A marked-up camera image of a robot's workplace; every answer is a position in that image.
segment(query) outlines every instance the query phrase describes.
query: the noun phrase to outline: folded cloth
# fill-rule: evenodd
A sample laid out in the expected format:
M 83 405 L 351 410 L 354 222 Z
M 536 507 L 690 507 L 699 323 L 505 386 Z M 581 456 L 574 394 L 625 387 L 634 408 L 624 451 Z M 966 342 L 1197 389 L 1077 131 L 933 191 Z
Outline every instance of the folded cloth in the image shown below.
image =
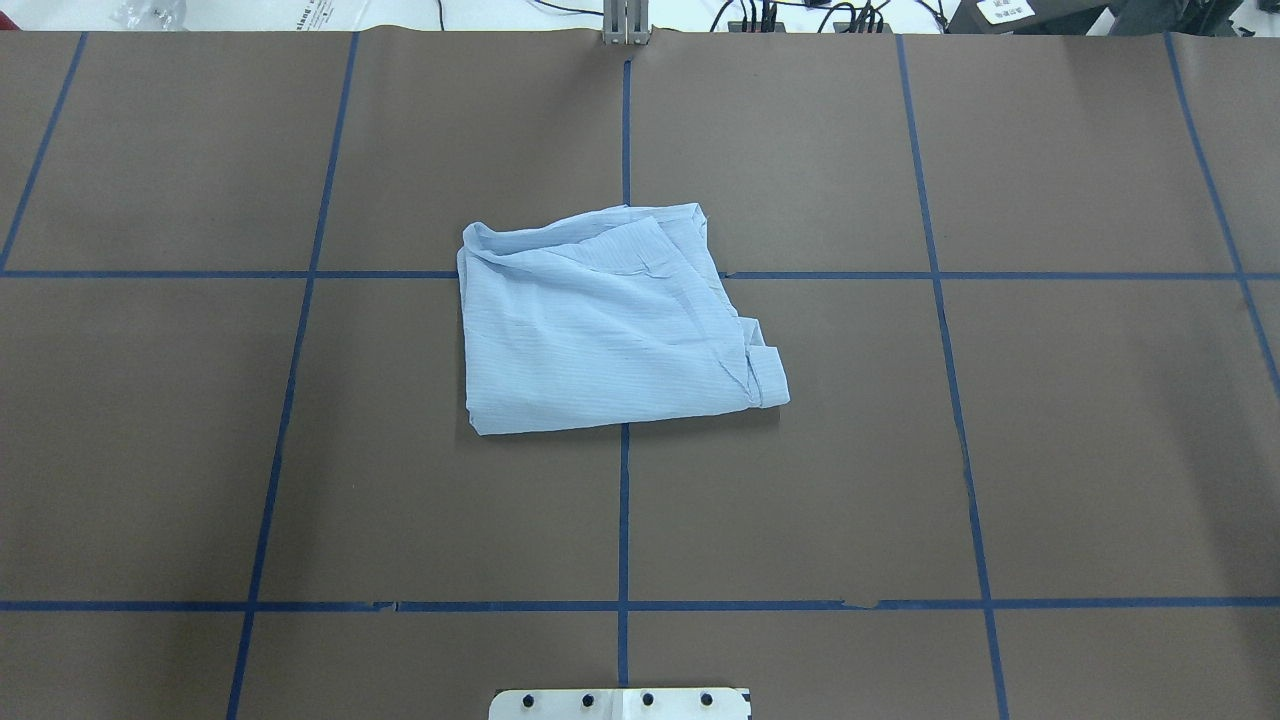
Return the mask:
M 515 232 L 474 223 L 458 286 L 467 410 L 483 436 L 790 400 L 778 351 L 724 293 L 698 205 L 609 208 Z

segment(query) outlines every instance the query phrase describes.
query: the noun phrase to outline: gray table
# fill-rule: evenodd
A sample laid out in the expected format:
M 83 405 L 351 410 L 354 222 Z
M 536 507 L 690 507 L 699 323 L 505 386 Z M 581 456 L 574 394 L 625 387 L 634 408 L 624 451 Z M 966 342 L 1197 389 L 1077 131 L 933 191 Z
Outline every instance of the gray table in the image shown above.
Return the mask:
M 1274 717 L 1277 60 L 0 36 L 0 714 Z M 461 228 L 623 201 L 792 402 L 477 438 Z

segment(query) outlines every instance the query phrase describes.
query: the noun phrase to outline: fabric fold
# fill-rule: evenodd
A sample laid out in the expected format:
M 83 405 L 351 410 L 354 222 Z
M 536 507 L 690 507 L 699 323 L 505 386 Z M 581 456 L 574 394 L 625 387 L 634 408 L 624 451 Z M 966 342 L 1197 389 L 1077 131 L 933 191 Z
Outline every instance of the fabric fold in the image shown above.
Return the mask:
M 480 434 L 718 415 L 790 400 L 696 204 L 463 231 L 467 410 Z

